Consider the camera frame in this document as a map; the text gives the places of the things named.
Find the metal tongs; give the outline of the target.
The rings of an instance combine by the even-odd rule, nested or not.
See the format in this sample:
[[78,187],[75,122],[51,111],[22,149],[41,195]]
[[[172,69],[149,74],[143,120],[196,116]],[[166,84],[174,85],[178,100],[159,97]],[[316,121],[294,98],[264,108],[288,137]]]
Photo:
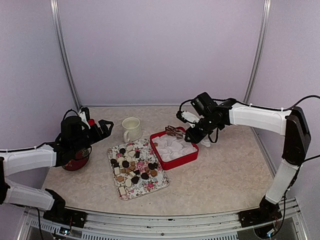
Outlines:
[[185,138],[185,132],[183,130],[178,129],[177,127],[173,127],[171,125],[165,127],[165,133],[168,136],[176,137],[177,139]]

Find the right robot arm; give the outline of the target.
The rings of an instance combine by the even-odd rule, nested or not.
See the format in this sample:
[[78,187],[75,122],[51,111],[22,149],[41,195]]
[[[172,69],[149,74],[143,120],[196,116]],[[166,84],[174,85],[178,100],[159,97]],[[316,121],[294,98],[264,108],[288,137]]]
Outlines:
[[176,117],[189,124],[184,134],[186,142],[198,144],[204,138],[214,143],[211,134],[218,134],[227,126],[251,128],[255,134],[266,133],[276,138],[275,147],[259,138],[264,154],[272,158],[277,150],[278,161],[272,183],[257,208],[239,212],[243,228],[269,223],[285,217],[280,202],[285,201],[304,164],[311,143],[311,133],[304,111],[297,105],[289,108],[270,108],[238,101],[234,98],[218,100],[206,93],[189,99],[196,114],[179,108]]

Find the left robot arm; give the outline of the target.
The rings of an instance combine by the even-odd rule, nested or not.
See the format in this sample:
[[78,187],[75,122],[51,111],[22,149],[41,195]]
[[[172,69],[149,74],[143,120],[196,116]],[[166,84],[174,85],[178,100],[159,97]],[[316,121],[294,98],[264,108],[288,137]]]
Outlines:
[[53,142],[39,146],[1,150],[0,202],[43,210],[43,218],[70,227],[83,228],[87,214],[66,208],[66,201],[54,190],[36,189],[8,179],[9,176],[39,168],[66,166],[69,162],[84,162],[90,157],[92,145],[108,138],[114,127],[112,121],[77,115],[61,122],[61,132]]

